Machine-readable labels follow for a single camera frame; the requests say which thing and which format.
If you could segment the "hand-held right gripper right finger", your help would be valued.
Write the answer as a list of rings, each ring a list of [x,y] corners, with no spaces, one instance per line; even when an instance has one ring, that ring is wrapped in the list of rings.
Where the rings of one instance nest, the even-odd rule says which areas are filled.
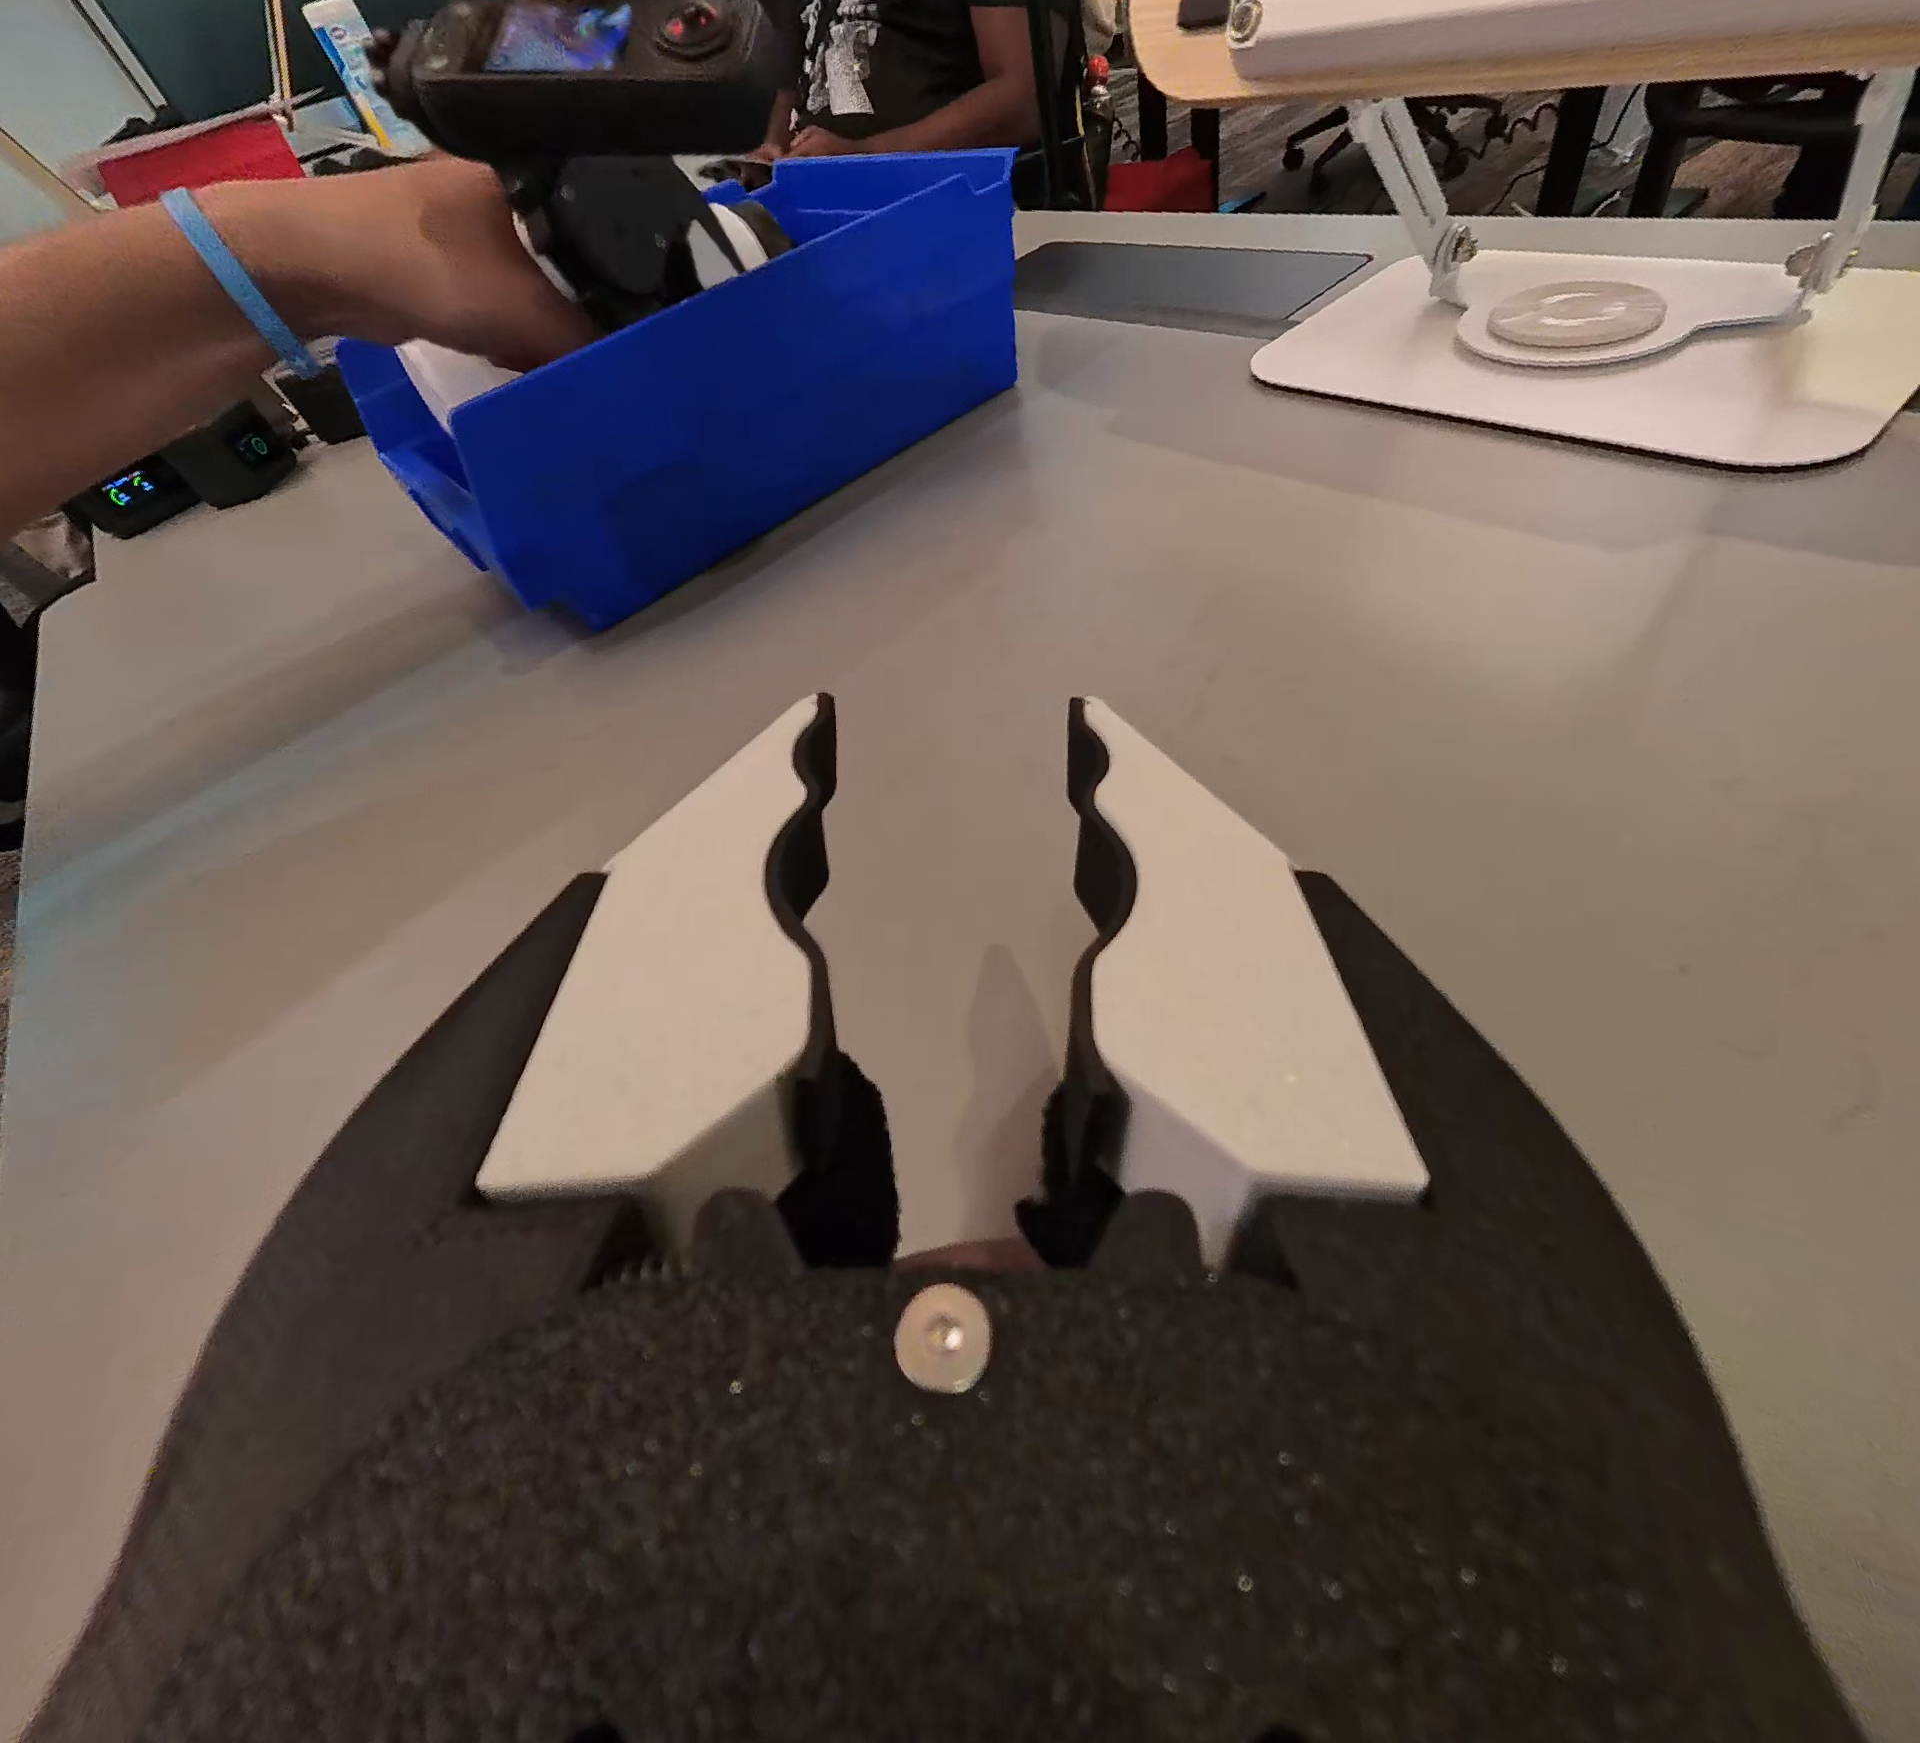
[[[1164,1195],[1220,1270],[1273,1200],[1415,1205],[1430,1185],[1283,851],[1098,699],[1069,700],[1073,967],[1024,1242],[1082,1267]]]

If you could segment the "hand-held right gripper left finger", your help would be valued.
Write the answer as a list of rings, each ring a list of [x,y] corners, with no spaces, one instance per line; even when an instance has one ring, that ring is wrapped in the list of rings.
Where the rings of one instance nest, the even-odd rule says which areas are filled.
[[[657,1253],[688,1255],[715,1196],[756,1193],[806,1266],[894,1264],[887,1111],[808,931],[833,793],[835,700],[815,693],[610,859],[475,1171],[484,1201],[629,1201]]]

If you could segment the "white cylindrical container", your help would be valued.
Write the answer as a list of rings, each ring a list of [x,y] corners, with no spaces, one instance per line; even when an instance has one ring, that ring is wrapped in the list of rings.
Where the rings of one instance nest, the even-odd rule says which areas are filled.
[[[733,278],[759,272],[794,251],[794,239],[771,212],[745,202],[706,202],[702,218],[677,227],[664,251],[662,277],[649,287],[599,286],[595,302],[609,309],[610,328],[621,332],[648,316],[711,291]],[[481,357],[456,353],[430,340],[409,340],[396,349],[403,372],[416,386],[435,418],[450,427],[455,409],[519,381],[521,372]]]

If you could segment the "blue plastic bin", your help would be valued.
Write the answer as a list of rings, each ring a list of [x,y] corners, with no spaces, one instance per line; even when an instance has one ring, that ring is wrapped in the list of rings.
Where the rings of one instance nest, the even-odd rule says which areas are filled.
[[[1016,151],[787,158],[792,247],[439,417],[343,340],[374,452],[524,610],[601,631],[1016,386]]]

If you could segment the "person's left forearm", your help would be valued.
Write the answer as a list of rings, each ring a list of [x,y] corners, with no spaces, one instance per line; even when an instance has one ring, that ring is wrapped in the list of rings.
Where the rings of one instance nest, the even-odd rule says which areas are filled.
[[[231,181],[196,196],[262,290],[266,188],[301,181]],[[274,363],[157,202],[11,244],[2,272],[4,535],[203,425]]]

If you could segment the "red flat object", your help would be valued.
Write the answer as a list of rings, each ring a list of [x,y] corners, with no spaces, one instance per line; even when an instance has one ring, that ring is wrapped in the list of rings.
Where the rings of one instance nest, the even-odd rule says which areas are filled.
[[[157,202],[172,192],[305,180],[288,131],[262,112],[130,138],[101,149],[91,171],[119,210]]]

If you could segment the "white wipes canister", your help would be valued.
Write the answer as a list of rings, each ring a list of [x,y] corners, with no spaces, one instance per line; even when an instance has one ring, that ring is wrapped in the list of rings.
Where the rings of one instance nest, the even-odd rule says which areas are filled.
[[[307,0],[301,17],[314,35],[329,68],[338,74],[353,115],[372,146],[391,151],[396,118],[376,86],[372,68],[372,25],[355,0]]]

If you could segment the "blue wristband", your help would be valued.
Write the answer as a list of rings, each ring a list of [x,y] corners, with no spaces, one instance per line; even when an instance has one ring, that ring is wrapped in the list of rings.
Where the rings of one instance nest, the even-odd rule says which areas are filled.
[[[319,379],[324,375],[324,362],[312,353],[266,300],[253,274],[207,218],[199,201],[183,188],[172,188],[157,198],[157,207],[182,234],[214,286],[228,297],[228,304],[235,305],[247,328],[274,353],[276,363],[290,378]]]

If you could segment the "small black box device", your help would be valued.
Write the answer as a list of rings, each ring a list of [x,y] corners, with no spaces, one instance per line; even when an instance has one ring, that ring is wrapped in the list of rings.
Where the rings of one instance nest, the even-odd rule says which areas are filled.
[[[324,363],[312,375],[301,375],[292,366],[279,363],[266,372],[266,381],[276,388],[307,434],[324,445],[345,445],[367,434],[355,397],[338,363]]]

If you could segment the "red bag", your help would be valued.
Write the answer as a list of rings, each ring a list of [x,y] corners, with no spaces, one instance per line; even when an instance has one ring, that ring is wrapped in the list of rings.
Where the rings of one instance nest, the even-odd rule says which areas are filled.
[[[1197,147],[1108,169],[1108,216],[1213,216],[1217,202],[1217,166]]]

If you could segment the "black chair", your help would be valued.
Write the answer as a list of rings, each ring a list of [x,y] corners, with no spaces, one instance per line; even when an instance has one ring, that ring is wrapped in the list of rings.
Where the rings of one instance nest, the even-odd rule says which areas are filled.
[[[1629,216],[1665,216],[1689,146],[1736,142],[1797,147],[1797,164],[1774,216],[1836,218],[1859,149],[1865,81],[1848,74],[1654,82],[1645,87],[1650,125]]]

